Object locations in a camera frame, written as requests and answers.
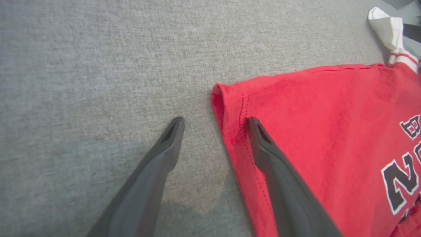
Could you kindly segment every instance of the red jersey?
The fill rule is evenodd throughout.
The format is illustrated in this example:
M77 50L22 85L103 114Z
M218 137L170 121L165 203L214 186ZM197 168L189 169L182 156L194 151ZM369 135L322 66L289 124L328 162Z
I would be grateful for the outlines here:
M387 67L326 66L214 86L213 111L257 237L277 230L248 117L259 119L344 236L420 235L418 62L392 57Z

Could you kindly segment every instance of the red stripe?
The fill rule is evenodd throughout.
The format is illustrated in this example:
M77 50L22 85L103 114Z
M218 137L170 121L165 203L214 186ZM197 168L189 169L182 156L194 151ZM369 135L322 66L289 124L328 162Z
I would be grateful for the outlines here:
M418 62L413 57L411 57L411 56L409 56L407 54L398 54L398 57L399 56L407 57L407 58L411 59L411 61L414 62L416 65L418 65Z

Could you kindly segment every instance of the gray cloth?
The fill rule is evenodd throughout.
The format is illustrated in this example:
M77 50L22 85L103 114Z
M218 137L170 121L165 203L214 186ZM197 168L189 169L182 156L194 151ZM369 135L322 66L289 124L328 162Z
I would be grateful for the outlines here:
M0 236L87 234L175 116L155 236L253 235L210 92L383 62L364 0L0 1Z

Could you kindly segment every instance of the gray background object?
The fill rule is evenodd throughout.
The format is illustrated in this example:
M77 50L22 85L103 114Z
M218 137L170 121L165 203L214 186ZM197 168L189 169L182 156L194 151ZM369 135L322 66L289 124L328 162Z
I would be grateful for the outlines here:
M175 116L155 236L252 236L215 83L383 62L364 0L0 1L0 236L87 234Z

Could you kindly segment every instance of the red garment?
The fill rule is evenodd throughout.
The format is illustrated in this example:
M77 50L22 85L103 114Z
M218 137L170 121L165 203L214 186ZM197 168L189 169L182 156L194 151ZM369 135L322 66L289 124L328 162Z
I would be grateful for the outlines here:
M259 119L344 236L392 234L421 191L421 86L402 61L214 86L213 111L257 237L277 230L264 175L254 164L248 117ZM417 205L395 236L421 235Z

